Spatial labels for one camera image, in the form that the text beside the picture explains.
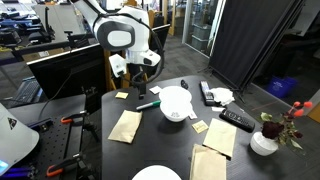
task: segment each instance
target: black table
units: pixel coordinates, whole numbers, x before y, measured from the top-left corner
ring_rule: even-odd
[[[192,148],[202,144],[206,132],[197,134],[191,124],[204,120],[208,125],[212,118],[220,119],[218,112],[206,107],[199,88],[201,76],[186,76],[147,85],[150,89],[156,85],[180,86],[184,79],[192,94],[192,105],[198,119],[173,123],[168,121],[160,108],[143,111],[143,117],[132,144],[108,140],[108,136],[124,110],[136,111],[135,108],[155,100],[159,95],[147,92],[143,100],[138,100],[138,90],[133,88],[119,89],[102,97],[102,179],[132,179],[141,169],[150,165],[163,165],[174,170],[181,179],[189,179]],[[116,99],[117,92],[128,92],[126,100]],[[228,109],[253,120],[243,113],[238,105],[231,103]],[[255,131],[261,125],[256,122]],[[227,161],[227,179],[301,179],[308,169],[304,158],[297,156],[287,148],[280,148],[275,154],[260,156],[250,148],[253,133],[237,129],[233,158]]]
[[[53,100],[48,103],[42,112],[40,119],[63,117],[71,114],[79,113],[85,109],[85,95],[72,96],[68,98],[62,98]],[[24,124],[30,124],[39,120],[39,114],[44,103],[32,104],[27,106],[21,106],[17,108],[8,109],[19,121]],[[82,126],[72,126],[69,134],[66,157],[79,153],[81,146]],[[63,173],[61,179],[76,179],[77,169],[69,167],[66,173]]]

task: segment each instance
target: white bowl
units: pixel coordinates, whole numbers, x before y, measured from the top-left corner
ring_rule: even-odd
[[[190,115],[192,104],[186,101],[161,101],[160,109],[168,120],[180,122]]]
[[[163,88],[159,93],[159,99],[164,101],[184,101],[191,102],[191,93],[180,86],[168,86]]]

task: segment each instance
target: black remote control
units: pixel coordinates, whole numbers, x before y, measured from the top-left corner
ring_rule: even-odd
[[[207,81],[200,81],[200,88],[202,91],[202,96],[204,98],[204,104],[207,106],[215,105],[214,97],[211,92],[209,92],[210,88]]]
[[[255,123],[253,121],[226,109],[221,112],[220,118],[249,133],[252,133],[255,127]]]

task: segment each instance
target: small card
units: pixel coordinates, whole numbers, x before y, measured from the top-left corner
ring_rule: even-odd
[[[40,57],[46,57],[46,56],[49,56],[49,52],[48,51],[42,51],[42,52],[39,52],[39,56]]]
[[[198,116],[196,115],[196,113],[194,111],[192,111],[189,115],[189,118],[192,120],[192,119],[197,119]]]
[[[159,86],[155,86],[149,89],[153,94],[158,94],[162,89]]]
[[[126,99],[128,95],[128,93],[118,92],[116,98]]]
[[[192,124],[192,127],[198,134],[209,128],[203,120]]]
[[[214,112],[222,112],[225,108],[222,107],[212,107],[212,111]]]

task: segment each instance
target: brown paper bag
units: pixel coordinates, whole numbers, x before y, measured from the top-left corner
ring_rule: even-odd
[[[226,180],[226,157],[215,150],[193,146],[190,180]]]
[[[229,123],[212,119],[203,145],[232,157],[237,128]]]
[[[132,143],[139,127],[142,112],[124,110],[117,124],[112,129],[108,139]]]

